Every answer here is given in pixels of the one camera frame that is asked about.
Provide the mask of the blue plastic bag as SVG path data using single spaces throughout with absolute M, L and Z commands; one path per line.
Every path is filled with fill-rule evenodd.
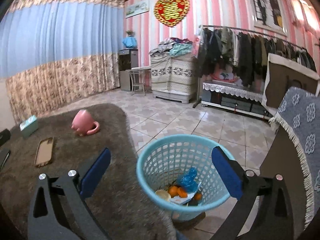
M 176 184 L 182 187 L 187 193 L 194 192 L 198 187 L 198 183 L 195 181 L 196 176 L 197 169 L 191 167 L 186 174 L 177 178 Z

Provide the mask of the orange tangerine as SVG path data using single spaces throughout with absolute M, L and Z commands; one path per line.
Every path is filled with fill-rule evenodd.
M 188 197 L 188 194 L 187 194 L 186 191 L 183 189 L 183 187 L 178 187 L 178 188 L 177 188 L 177 195 L 178 195 L 180 198 L 187 198 L 187 197 Z
M 170 194 L 171 198 L 178 196 L 178 186 L 172 185 L 168 188 L 168 194 Z

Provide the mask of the white paper envelope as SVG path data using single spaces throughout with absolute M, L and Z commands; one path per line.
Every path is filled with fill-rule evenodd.
M 197 189 L 194 192 L 187 193 L 182 187 L 172 185 L 168 189 L 168 194 L 170 195 L 169 201 L 177 204 L 184 205 L 190 202 L 191 200 L 200 201 L 202 199 L 202 193 L 200 192 L 200 186 L 202 183 L 200 182 L 197 185 Z

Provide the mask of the black notebook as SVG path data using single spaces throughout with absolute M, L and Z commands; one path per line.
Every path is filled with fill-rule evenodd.
M 1 152 L 0 152 L 0 171 L 3 169 L 10 153 L 11 153 L 11 150 L 9 150 L 8 148 L 4 148 L 1 150 Z

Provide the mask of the light blue cardboard box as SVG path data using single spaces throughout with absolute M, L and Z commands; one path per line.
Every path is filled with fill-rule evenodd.
M 39 128 L 37 117 L 35 115 L 30 116 L 27 120 L 20 123 L 19 128 L 24 138 L 29 137 Z

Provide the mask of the tan phone case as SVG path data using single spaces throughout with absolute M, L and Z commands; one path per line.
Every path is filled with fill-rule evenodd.
M 39 142 L 36 150 L 34 166 L 46 166 L 52 161 L 53 145 L 54 137 L 49 137 Z

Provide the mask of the pink pig mug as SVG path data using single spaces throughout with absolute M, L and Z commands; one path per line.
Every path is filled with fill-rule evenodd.
M 100 131 L 100 124 L 93 119 L 88 110 L 81 109 L 75 115 L 71 129 L 79 136 L 94 135 Z

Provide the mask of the light blue laundry basket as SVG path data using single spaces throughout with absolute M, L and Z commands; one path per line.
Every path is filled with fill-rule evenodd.
M 138 157 L 137 179 L 147 196 L 173 220 L 188 221 L 222 205 L 231 195 L 212 162 L 212 150 L 219 143 L 205 137 L 176 134 L 150 143 Z M 195 182 L 202 195 L 191 206 L 166 201 L 156 194 L 166 190 L 194 168 Z

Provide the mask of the blue floral curtain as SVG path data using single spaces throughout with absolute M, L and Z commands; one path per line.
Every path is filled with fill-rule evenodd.
M 20 123 L 120 86 L 122 0 L 13 0 L 1 20 L 1 77 Z

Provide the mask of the patterned cloth covered cabinet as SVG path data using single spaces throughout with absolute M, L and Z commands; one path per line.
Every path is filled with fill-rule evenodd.
M 171 57 L 168 53 L 151 56 L 151 89 L 154 98 L 188 104 L 196 95 L 197 74 L 190 53 Z

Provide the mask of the grey water dispenser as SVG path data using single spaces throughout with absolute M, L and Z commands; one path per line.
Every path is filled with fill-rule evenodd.
M 120 88 L 124 91 L 131 90 L 130 70 L 139 66 L 138 50 L 123 49 L 119 51 Z

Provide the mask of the clothes rack with garments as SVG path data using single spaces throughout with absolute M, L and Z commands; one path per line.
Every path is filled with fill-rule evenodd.
M 221 81 L 252 87 L 255 80 L 265 80 L 267 60 L 276 54 L 310 70 L 316 64 L 307 49 L 282 39 L 253 31 L 227 27 L 202 27 L 194 56 L 204 81 Z

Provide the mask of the blue covered plant pot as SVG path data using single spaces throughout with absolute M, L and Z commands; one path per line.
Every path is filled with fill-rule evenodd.
M 135 32 L 132 30 L 127 30 L 126 37 L 123 38 L 122 43 L 125 48 L 136 49 L 137 48 L 137 40 L 135 38 Z

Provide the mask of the pile of folded clothes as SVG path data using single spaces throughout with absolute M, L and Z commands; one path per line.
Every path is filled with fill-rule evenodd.
M 193 42 L 189 39 L 180 39 L 176 37 L 170 37 L 160 42 L 158 46 L 149 51 L 149 55 L 155 54 L 168 54 L 170 57 L 178 57 L 188 53 L 191 53 Z

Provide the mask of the landscape wall picture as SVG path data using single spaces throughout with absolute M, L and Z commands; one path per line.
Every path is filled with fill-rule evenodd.
M 125 17 L 130 18 L 149 11 L 149 0 L 142 0 L 129 5 L 125 9 Z

